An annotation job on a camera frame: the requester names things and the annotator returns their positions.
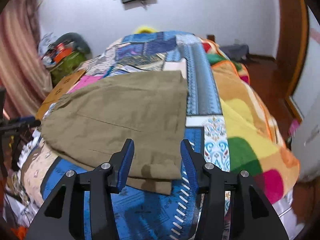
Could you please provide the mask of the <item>yellow bed rail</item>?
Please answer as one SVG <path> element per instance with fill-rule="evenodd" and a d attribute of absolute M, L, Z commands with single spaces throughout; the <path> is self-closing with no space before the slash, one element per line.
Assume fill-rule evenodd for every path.
<path fill-rule="evenodd" d="M 156 33 L 157 30 L 155 28 L 152 28 L 152 27 L 148 27 L 146 25 L 142 25 L 142 26 L 139 26 L 134 34 L 151 34 L 151 33 Z"/>

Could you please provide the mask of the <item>orange box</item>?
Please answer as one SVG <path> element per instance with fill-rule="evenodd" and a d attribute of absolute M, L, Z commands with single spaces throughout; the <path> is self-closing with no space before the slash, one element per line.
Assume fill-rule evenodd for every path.
<path fill-rule="evenodd" d="M 59 63 L 65 57 L 72 53 L 72 48 L 66 47 L 63 43 L 56 46 L 56 56 L 54 57 L 54 62 Z"/>

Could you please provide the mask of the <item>wooden door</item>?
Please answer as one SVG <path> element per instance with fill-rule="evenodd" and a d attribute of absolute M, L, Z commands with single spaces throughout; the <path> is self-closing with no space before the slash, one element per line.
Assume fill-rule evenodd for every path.
<path fill-rule="evenodd" d="M 287 83 L 287 96 L 295 90 L 303 70 L 309 40 L 309 15 L 304 0 L 279 0 L 280 33 L 277 66 Z"/>

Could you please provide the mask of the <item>grey cloth pile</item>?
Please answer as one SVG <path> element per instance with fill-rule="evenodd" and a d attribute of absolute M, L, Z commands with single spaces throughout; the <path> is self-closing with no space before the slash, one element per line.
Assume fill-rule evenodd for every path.
<path fill-rule="evenodd" d="M 38 55 L 39 57 L 43 57 L 44 54 L 47 52 L 49 47 L 55 43 L 57 40 L 57 37 L 54 33 L 47 33 L 43 36 L 43 38 L 40 40 L 38 45 Z"/>

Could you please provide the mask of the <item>pink cloth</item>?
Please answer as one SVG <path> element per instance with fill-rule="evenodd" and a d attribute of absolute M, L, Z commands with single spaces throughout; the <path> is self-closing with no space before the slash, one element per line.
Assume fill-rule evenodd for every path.
<path fill-rule="evenodd" d="M 84 75 L 80 78 L 80 80 L 75 85 L 72 86 L 72 88 L 68 90 L 67 94 L 73 93 L 76 90 L 79 90 L 83 87 L 96 83 L 102 77 L 103 77 L 102 75 L 96 75 L 96 76 Z"/>

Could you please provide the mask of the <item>blue patchwork quilt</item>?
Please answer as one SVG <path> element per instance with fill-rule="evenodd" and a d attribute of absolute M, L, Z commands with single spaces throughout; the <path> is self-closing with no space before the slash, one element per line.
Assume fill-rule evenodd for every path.
<path fill-rule="evenodd" d="M 31 143 L 21 181 L 42 205 L 68 171 L 111 159 L 126 139 L 135 155 L 112 196 L 121 239 L 193 239 L 202 196 L 190 188 L 180 142 L 230 170 L 220 96 L 204 41 L 181 31 L 132 34 L 82 64 L 79 81 L 52 103 Z"/>

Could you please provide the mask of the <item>wooden lap table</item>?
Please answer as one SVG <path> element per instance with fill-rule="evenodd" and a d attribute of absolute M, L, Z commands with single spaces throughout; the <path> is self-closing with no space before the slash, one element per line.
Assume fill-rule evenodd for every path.
<path fill-rule="evenodd" d="M 61 96 L 66 94 L 86 73 L 86 70 L 80 70 L 71 75 L 65 76 L 60 82 L 52 89 L 49 95 L 45 98 L 41 107 L 37 111 L 35 118 L 41 120 L 44 114 L 48 111 L 52 103 L 56 103 Z"/>

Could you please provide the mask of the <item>striped red gold curtain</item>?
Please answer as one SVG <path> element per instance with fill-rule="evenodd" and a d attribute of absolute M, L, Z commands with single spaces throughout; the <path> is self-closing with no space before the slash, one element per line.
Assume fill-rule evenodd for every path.
<path fill-rule="evenodd" d="M 1 86 L 10 118 L 35 115 L 53 88 L 38 54 L 38 7 L 37 0 L 10 0 L 1 12 Z"/>

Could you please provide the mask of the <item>colourful fleece blanket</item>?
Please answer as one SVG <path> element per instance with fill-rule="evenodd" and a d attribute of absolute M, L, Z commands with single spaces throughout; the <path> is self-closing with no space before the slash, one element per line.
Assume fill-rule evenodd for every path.
<path fill-rule="evenodd" d="M 246 66 L 227 59 L 215 42 L 201 42 L 222 104 L 230 171 L 247 170 L 274 204 L 293 189 L 300 162 L 285 145 L 275 118 L 251 87 Z"/>

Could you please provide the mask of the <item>grey backpack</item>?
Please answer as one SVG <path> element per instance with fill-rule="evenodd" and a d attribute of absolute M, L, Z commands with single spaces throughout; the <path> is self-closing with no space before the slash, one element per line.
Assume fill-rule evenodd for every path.
<path fill-rule="evenodd" d="M 228 56 L 229 59 L 234 61 L 245 61 L 249 55 L 249 46 L 247 44 L 221 46 L 220 50 Z"/>

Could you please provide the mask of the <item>green patterned storage box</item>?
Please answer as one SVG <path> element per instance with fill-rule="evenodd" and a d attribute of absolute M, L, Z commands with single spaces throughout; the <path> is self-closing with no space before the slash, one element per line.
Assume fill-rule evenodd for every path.
<path fill-rule="evenodd" d="M 79 51 L 73 51 L 71 54 L 63 58 L 53 69 L 50 70 L 53 87 L 55 87 L 63 77 L 71 74 L 84 61 L 86 61 L 86 57 Z"/>

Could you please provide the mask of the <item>white appliance with stickers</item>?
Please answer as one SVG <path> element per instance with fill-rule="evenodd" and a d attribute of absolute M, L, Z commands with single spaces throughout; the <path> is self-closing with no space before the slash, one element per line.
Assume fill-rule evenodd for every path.
<path fill-rule="evenodd" d="M 292 137 L 291 150 L 300 162 L 298 181 L 319 176 L 319 121 L 305 118 Z"/>

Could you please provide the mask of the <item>grey neck pillow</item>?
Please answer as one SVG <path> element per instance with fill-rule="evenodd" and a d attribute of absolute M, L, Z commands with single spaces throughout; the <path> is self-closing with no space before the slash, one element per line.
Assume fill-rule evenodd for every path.
<path fill-rule="evenodd" d="M 60 36 L 55 42 L 54 46 L 57 46 L 60 43 L 74 43 L 74 48 L 86 55 L 91 53 L 91 49 L 88 43 L 84 40 L 84 38 L 78 33 L 66 33 Z"/>

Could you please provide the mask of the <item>olive khaki shorts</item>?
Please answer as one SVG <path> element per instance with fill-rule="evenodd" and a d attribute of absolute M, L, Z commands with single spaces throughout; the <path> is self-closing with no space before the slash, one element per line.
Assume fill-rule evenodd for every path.
<path fill-rule="evenodd" d="M 41 134 L 61 158 L 88 171 L 132 139 L 127 185 L 169 195 L 172 181 L 181 178 L 187 94 L 179 71 L 106 77 L 63 95 L 42 121 Z"/>

